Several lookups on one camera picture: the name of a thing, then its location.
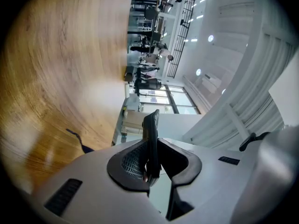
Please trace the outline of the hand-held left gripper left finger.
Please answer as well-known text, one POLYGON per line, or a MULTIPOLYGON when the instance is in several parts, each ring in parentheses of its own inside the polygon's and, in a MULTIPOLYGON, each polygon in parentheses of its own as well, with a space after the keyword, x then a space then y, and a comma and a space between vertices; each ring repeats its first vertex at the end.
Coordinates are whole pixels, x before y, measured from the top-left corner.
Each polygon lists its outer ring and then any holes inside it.
POLYGON ((126 191, 107 173, 107 163, 136 141, 84 154, 48 179, 35 192, 35 210, 48 224, 168 224, 145 192, 126 191), (69 179, 81 186, 59 217, 46 202, 69 179))

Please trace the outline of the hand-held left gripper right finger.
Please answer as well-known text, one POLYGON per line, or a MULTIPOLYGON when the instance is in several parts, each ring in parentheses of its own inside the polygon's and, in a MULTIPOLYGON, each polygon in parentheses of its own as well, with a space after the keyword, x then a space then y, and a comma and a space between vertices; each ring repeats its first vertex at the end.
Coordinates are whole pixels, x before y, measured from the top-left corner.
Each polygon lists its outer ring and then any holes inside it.
POLYGON ((193 210, 172 221, 160 217, 158 224, 232 224, 235 206, 254 167, 254 145, 239 152, 171 139, 162 142, 198 156, 202 169, 191 184, 177 188, 180 199, 193 210))

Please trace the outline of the dark blue cloth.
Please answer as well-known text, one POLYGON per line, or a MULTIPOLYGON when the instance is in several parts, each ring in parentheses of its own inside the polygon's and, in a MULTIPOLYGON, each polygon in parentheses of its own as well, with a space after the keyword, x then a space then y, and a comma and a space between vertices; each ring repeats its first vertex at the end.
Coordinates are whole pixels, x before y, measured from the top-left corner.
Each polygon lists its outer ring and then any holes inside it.
POLYGON ((77 137, 77 139, 79 140, 79 143, 80 143, 80 145, 81 145, 81 149, 82 149, 82 151, 83 151, 85 154, 94 151, 92 148, 87 147, 87 146, 85 146, 85 145, 83 144, 82 139, 81 139, 81 137, 80 137, 80 135, 79 135, 78 133, 76 133, 76 132, 74 132, 74 131, 72 131, 72 130, 70 130, 70 129, 66 129, 66 131, 68 131, 69 133, 71 133, 71 134, 73 134, 74 136, 77 137))

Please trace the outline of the black calculator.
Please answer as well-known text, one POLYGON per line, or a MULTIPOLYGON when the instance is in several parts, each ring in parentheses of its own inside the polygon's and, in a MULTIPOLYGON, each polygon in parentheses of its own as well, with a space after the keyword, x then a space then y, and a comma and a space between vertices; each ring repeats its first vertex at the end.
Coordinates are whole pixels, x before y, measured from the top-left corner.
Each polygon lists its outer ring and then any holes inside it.
POLYGON ((143 135, 142 138, 147 141, 147 163, 146 163, 146 175, 147 182, 150 186, 153 186, 159 179, 161 163, 158 157, 158 126, 159 110, 156 109, 153 113, 147 115, 143 119, 143 135))

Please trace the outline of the leaning brown boards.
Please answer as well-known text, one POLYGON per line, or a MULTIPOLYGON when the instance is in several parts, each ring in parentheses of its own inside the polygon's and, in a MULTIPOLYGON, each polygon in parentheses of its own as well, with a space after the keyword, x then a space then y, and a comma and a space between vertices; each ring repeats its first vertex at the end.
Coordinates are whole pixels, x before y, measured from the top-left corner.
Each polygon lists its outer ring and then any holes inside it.
POLYGON ((127 134, 142 135, 142 123, 144 118, 148 115, 148 113, 128 110, 126 114, 127 115, 123 118, 122 121, 121 132, 127 134))

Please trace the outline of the tall glass window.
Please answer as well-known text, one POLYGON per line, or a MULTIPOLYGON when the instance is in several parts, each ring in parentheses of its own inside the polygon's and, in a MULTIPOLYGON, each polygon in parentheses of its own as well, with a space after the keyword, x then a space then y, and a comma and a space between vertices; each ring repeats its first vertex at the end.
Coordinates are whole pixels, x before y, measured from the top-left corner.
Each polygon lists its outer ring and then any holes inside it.
POLYGON ((183 87, 163 85, 159 90, 140 90, 138 111, 163 114, 200 114, 183 87))

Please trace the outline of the white ceiling air conditioner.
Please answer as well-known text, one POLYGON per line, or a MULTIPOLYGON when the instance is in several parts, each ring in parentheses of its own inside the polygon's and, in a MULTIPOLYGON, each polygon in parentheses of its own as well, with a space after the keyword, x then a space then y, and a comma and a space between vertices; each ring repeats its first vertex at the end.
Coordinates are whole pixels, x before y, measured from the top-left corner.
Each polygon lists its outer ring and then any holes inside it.
POLYGON ((213 86, 215 88, 219 88, 221 85, 221 80, 211 74, 204 74, 202 77, 202 81, 208 87, 213 86))

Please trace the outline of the small dark box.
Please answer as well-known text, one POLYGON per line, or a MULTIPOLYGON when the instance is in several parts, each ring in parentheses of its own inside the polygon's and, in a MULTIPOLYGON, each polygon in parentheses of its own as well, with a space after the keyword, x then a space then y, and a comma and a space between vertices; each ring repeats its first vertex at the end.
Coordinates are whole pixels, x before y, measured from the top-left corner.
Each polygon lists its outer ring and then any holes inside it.
POLYGON ((133 77, 134 77, 134 67, 127 66, 125 70, 124 81, 130 83, 133 81, 133 77))

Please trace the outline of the black balcony railing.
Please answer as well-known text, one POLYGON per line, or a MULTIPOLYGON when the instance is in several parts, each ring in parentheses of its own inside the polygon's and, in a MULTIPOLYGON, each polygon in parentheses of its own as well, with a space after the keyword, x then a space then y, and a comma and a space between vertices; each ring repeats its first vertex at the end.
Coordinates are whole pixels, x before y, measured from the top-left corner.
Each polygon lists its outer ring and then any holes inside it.
POLYGON ((185 0, 182 14, 178 20, 177 34, 173 43, 172 56, 173 60, 169 62, 167 68, 167 77, 175 78, 178 65, 184 50, 185 42, 189 32, 190 22, 193 14, 193 5, 195 0, 185 0))

